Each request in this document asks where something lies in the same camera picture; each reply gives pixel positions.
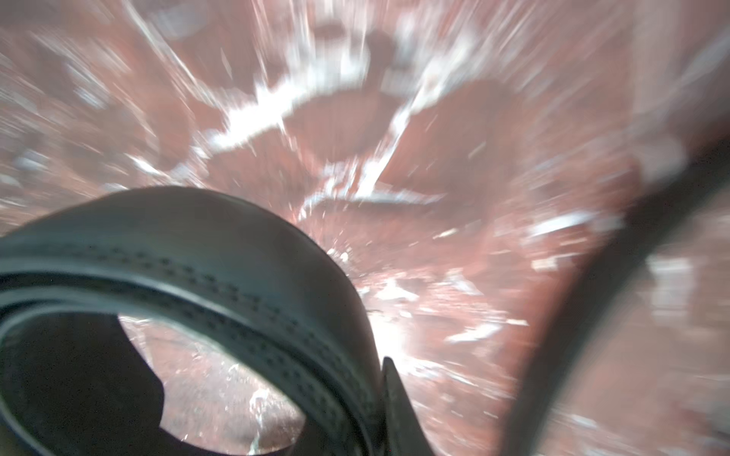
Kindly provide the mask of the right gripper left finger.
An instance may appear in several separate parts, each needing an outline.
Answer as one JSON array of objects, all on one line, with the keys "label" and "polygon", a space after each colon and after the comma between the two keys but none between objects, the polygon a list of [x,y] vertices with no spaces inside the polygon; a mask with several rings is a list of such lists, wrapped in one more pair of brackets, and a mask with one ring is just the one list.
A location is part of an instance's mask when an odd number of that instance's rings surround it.
[{"label": "right gripper left finger", "polygon": [[161,427],[163,383],[117,317],[8,313],[1,413],[39,455],[203,455]]}]

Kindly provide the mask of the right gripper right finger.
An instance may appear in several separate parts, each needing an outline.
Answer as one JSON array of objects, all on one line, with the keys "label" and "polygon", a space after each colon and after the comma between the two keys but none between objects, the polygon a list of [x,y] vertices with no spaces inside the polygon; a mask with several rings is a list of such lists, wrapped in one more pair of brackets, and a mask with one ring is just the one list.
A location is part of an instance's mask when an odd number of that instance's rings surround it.
[{"label": "right gripper right finger", "polygon": [[383,360],[386,454],[435,456],[418,422],[416,412],[390,357]]}]

